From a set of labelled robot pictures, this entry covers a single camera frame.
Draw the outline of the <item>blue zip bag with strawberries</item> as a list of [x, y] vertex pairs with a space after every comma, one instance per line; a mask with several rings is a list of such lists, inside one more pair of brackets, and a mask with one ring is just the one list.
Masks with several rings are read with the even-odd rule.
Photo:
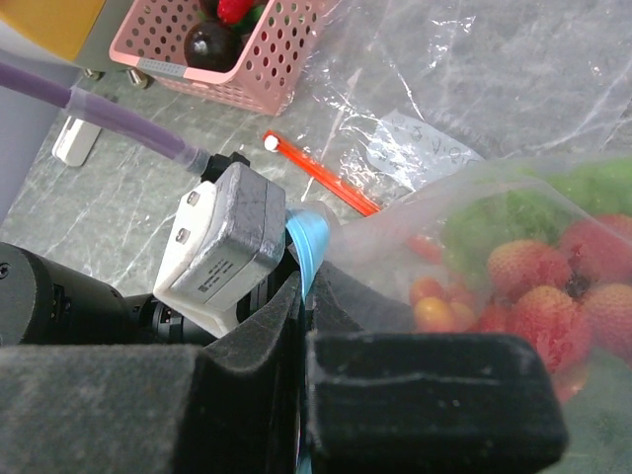
[[364, 330], [525, 339], [569, 424], [558, 471], [630, 471], [628, 153], [478, 164], [347, 224], [322, 202], [297, 211]]

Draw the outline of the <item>orange zip bag with vegetables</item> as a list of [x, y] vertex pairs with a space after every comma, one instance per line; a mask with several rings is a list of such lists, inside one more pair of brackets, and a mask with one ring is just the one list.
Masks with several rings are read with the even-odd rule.
[[601, 149], [630, 107], [627, 1], [338, 1], [271, 128], [389, 202], [483, 160]]

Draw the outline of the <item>pink perforated plastic basket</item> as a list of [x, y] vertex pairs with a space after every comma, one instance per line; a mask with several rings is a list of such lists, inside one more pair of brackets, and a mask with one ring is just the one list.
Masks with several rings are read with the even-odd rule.
[[331, 1], [135, 1], [113, 61], [165, 87], [269, 116], [289, 105]]

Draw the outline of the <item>small red fake tomato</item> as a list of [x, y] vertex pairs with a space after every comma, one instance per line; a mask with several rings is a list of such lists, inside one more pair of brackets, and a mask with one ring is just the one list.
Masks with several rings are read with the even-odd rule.
[[255, 3], [255, 0], [219, 0], [216, 15], [223, 23], [236, 25], [246, 17]]

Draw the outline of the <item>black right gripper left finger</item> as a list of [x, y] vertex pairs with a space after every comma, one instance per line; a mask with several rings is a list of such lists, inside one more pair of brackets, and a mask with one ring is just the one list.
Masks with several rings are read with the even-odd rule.
[[298, 275], [212, 345], [1, 352], [5, 473], [290, 473]]

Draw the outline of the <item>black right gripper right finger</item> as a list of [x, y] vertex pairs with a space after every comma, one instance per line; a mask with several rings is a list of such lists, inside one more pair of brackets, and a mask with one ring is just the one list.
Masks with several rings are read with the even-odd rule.
[[315, 473], [537, 473], [568, 430], [535, 350], [505, 334], [416, 334], [408, 307], [325, 265], [306, 339]]

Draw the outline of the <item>dark purple fake plum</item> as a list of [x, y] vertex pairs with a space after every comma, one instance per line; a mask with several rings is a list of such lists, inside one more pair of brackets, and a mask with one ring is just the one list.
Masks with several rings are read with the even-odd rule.
[[195, 25], [184, 40], [184, 55], [192, 68], [225, 73], [230, 71], [243, 50], [241, 37], [218, 21]]

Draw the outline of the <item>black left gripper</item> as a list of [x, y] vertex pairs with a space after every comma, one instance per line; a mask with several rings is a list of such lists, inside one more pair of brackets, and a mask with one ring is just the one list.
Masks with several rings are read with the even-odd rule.
[[208, 346], [217, 340], [151, 293], [124, 297], [104, 281], [1, 244], [3, 346]]

